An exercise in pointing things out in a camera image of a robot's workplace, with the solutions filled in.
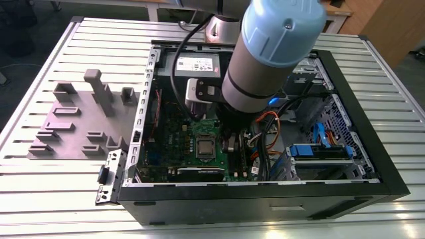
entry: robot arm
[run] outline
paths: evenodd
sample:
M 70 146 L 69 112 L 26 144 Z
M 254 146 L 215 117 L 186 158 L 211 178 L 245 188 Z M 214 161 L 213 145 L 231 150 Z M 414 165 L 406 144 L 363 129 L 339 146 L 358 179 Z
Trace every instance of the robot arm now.
M 247 127 L 282 88 L 293 68 L 310 52 L 326 13 L 318 0 L 167 0 L 167 3 L 241 18 L 217 107 L 223 128 Z

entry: metal case frame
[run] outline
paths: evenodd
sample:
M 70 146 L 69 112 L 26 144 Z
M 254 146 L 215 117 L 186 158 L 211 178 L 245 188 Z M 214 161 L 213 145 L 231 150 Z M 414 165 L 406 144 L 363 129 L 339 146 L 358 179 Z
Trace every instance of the metal case frame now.
M 175 46 L 175 42 L 153 42 L 153 45 Z M 190 43 L 186 49 L 202 51 L 227 50 L 230 45 Z M 301 219 L 333 219 L 371 203 L 387 202 L 408 194 L 365 112 L 355 99 L 339 67 L 330 52 L 313 50 L 330 78 L 334 90 L 353 123 L 369 155 L 381 183 L 277 185 L 261 183 L 255 186 L 175 186 L 151 185 L 134 187 L 134 162 L 141 142 L 131 141 L 125 167 L 115 170 L 115 180 L 122 180 L 114 191 L 117 202 L 106 198 L 102 203 L 119 203 L 142 225 L 205 224 L 249 221 L 285 221 Z M 159 50 L 153 47 L 146 66 L 147 84 L 151 82 L 154 64 Z M 139 97 L 139 108 L 131 138 L 142 132 L 143 105 L 149 92 Z

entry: floor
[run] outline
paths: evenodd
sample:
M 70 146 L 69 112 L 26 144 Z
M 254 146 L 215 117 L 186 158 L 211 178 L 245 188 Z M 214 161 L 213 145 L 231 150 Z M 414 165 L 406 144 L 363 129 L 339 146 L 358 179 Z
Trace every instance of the floor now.
M 67 26 L 71 16 L 114 18 L 126 20 L 147 20 L 145 8 L 126 6 L 107 6 L 78 3 L 61 3 L 62 10 L 54 12 L 46 1 L 35 1 L 33 11 L 38 24 L 27 29 L 35 45 L 35 51 L 19 58 L 10 58 L 0 51 L 0 68 L 9 64 L 29 63 L 42 65 L 55 42 Z M 191 13 L 189 11 L 158 10 L 159 21 L 185 20 L 189 21 Z M 1 69 L 1 73 L 9 79 L 5 86 L 0 86 L 0 130 L 2 129 L 9 116 L 19 102 L 22 95 L 37 75 L 39 67 L 34 65 L 10 66 Z M 425 107 L 425 61 L 414 59 L 407 55 L 399 66 L 395 68 L 402 83 L 410 91 L 416 102 Z

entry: sticker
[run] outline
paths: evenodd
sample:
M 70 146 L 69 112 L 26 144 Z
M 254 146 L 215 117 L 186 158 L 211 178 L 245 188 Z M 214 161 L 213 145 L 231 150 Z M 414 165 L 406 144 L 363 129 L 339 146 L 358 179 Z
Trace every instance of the sticker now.
M 213 60 L 210 58 L 179 57 L 177 71 L 213 71 Z
M 258 169 L 257 167 L 251 167 L 251 168 L 250 168 L 250 173 L 251 173 L 251 174 L 255 174 L 255 175 L 257 175 L 257 174 L 258 174 L 258 171 L 259 171 L 259 169 Z

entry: metal bracket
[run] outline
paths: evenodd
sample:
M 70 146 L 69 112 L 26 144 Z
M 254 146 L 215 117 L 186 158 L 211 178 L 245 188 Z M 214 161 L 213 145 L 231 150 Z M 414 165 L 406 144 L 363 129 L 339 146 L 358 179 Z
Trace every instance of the metal bracket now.
M 221 81 L 217 79 L 198 79 L 195 94 L 201 101 L 226 103 L 221 93 Z
M 105 165 L 98 171 L 95 206 L 118 205 L 125 159 L 126 153 L 121 149 L 107 153 Z

